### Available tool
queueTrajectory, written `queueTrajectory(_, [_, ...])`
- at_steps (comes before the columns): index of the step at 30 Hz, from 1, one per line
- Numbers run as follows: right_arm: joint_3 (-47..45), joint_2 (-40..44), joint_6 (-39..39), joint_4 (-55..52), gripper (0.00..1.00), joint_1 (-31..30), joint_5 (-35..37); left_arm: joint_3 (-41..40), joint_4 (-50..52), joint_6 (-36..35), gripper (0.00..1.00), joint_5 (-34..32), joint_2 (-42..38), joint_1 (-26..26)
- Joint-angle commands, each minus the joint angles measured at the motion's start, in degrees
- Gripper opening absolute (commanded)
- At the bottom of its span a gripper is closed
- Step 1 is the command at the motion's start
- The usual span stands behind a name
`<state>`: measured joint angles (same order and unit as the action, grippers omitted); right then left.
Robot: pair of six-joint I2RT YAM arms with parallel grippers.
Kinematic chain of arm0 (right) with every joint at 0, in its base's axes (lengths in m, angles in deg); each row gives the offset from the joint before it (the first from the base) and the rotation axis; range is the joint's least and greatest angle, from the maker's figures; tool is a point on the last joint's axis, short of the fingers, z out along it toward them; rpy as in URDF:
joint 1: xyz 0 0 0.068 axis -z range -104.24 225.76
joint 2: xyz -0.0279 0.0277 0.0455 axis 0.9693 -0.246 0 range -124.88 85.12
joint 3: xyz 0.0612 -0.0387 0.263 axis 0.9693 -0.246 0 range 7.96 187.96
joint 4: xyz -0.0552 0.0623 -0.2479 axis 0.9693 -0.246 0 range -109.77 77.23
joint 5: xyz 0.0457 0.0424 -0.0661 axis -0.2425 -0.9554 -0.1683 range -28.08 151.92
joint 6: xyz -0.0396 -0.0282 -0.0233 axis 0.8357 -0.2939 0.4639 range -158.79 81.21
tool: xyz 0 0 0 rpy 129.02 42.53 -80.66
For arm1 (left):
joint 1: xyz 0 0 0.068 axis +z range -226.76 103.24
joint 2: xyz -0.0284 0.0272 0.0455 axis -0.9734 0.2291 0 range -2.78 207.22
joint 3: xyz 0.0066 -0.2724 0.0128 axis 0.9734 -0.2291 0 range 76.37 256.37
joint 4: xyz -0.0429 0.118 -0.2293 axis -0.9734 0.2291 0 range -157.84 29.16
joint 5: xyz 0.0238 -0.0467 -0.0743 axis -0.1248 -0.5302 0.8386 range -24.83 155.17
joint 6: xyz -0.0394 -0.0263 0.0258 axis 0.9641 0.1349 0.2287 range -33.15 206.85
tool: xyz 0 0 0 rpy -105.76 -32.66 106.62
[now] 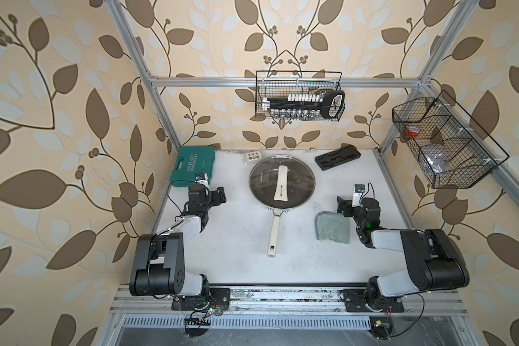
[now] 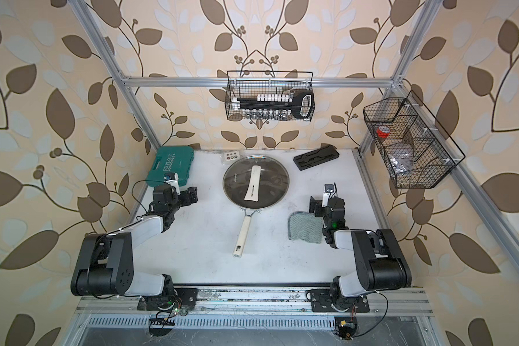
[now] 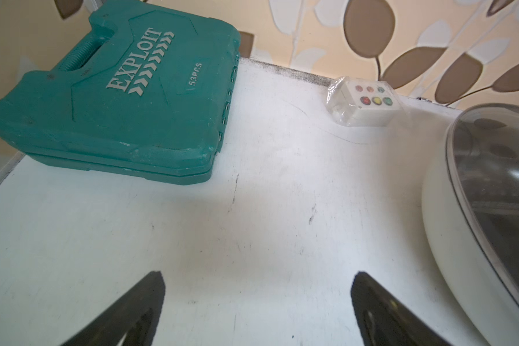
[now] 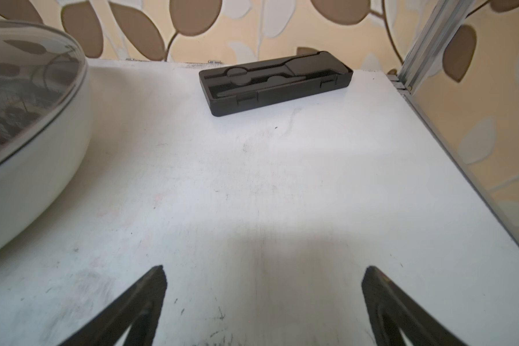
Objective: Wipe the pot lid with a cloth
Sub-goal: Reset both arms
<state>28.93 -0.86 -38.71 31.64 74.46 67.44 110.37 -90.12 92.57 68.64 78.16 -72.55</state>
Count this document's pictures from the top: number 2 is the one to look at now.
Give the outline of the green waffle cloth checkered trim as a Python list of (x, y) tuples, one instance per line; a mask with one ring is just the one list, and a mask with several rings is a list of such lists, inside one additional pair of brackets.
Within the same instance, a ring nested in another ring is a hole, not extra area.
[(288, 219), (288, 239), (320, 244), (323, 240), (324, 222), (313, 213), (295, 212)]

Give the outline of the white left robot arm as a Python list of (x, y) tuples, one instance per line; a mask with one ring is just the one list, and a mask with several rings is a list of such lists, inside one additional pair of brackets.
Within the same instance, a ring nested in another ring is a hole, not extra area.
[(154, 188), (148, 212), (137, 221), (113, 232), (85, 236), (71, 280), (71, 293), (95, 298), (173, 296), (171, 277), (138, 272), (134, 252), (144, 242), (169, 230), (178, 210), (197, 202), (197, 187), (178, 190), (174, 185), (162, 184)]

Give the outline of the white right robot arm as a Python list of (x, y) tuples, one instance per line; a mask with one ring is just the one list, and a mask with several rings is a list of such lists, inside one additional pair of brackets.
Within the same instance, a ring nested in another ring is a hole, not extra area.
[(411, 286), (411, 270), (391, 229), (348, 228), (345, 201), (337, 196), (310, 198), (309, 212), (323, 220), (321, 230), (328, 245), (354, 256), (353, 272), (333, 279), (330, 296), (334, 301)]

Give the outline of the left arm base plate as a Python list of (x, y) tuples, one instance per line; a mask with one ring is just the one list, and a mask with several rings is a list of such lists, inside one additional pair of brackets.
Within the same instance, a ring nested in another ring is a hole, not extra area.
[(198, 289), (188, 287), (167, 288), (160, 296), (145, 296), (139, 299), (139, 311), (192, 311), (197, 303)]

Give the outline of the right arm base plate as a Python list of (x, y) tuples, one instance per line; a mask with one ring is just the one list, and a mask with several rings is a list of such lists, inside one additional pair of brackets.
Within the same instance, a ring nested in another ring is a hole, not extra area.
[(344, 297), (330, 288), (316, 288), (307, 291), (306, 299), (311, 310), (316, 313), (368, 313), (370, 306), (366, 297)]

